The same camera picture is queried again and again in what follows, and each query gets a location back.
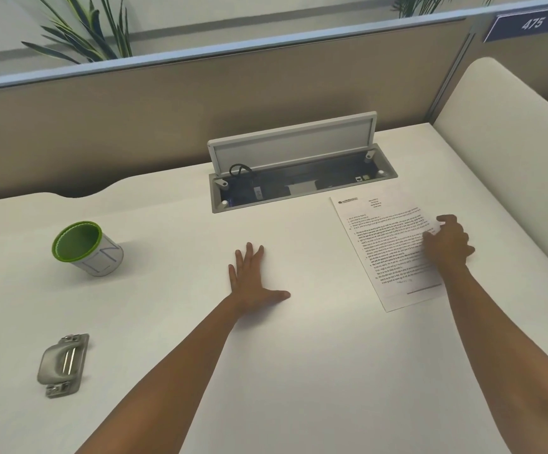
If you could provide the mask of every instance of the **blue sign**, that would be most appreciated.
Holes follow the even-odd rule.
[[[548,32],[548,9],[500,14],[491,25],[484,43]]]

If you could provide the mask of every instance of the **pen holder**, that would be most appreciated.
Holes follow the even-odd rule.
[[[53,241],[51,251],[57,260],[72,263],[96,277],[113,272],[124,256],[122,247],[93,221],[79,221],[65,228]]]

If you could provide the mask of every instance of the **paper document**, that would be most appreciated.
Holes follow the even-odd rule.
[[[436,268],[423,254],[423,232],[440,230],[398,181],[346,188],[331,197],[386,312],[444,295]]]

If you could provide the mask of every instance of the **black cable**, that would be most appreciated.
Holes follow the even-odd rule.
[[[232,173],[232,169],[234,167],[238,167],[238,172],[236,174]],[[253,169],[249,166],[245,166],[244,164],[232,164],[232,167],[230,167],[230,175],[234,178],[238,178],[240,176],[240,173],[242,172],[242,169],[245,169],[251,176],[253,176]]]

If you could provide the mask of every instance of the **left hand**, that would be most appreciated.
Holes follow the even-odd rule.
[[[247,243],[247,252],[242,258],[242,252],[236,250],[236,269],[228,267],[232,297],[239,303],[242,313],[258,311],[262,307],[280,303],[291,297],[291,293],[280,290],[268,290],[261,284],[261,260],[263,245],[253,254],[253,244]]]

